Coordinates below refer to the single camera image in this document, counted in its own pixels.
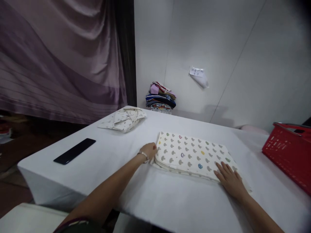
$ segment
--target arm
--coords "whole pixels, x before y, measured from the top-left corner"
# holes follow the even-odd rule
[[[224,162],[217,163],[220,173],[214,171],[226,191],[233,196],[250,217],[255,232],[284,233],[261,206],[248,194],[240,175]]]
[[[149,159],[152,159],[157,153],[155,143],[144,145],[140,151],[145,152]],[[145,161],[146,156],[137,154],[91,192],[91,194],[87,196],[60,225],[79,217],[87,217],[103,225],[135,171]]]

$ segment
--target bracelet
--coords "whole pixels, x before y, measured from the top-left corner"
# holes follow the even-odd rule
[[[147,163],[147,161],[149,160],[149,158],[148,158],[148,155],[146,155],[145,152],[140,151],[140,152],[138,152],[137,154],[143,154],[144,156],[146,156],[147,160],[146,160],[144,163]]]

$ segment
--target table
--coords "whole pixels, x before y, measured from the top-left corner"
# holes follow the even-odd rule
[[[19,162],[36,204],[69,211],[165,130],[225,145],[252,187],[252,196],[276,223],[285,232],[305,228],[310,197],[261,153],[267,135],[144,111],[147,118],[129,133],[97,128],[101,119]],[[85,138],[96,143],[65,166],[53,162]],[[172,232],[250,231],[243,212],[221,185],[149,164],[134,174],[119,209]]]

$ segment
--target black phone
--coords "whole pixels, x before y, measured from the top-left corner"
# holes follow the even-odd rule
[[[56,163],[60,163],[63,165],[66,165],[71,160],[73,160],[75,157],[77,157],[79,154],[81,154],[83,151],[85,151],[87,148],[89,148],[91,145],[93,145],[96,141],[93,139],[84,139],[79,144],[75,145],[73,148],[69,149],[53,161]]]

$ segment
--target white wall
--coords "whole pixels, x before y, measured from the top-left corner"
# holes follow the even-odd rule
[[[176,93],[181,117],[270,130],[311,116],[310,53],[283,1],[134,2],[139,107],[160,81]],[[206,69],[209,89],[189,77],[191,65]]]
[[[311,117],[307,31],[284,0],[266,1],[211,123],[271,131],[274,121],[302,124]]]
[[[150,84],[164,84],[174,0],[135,0],[137,107],[146,108]]]

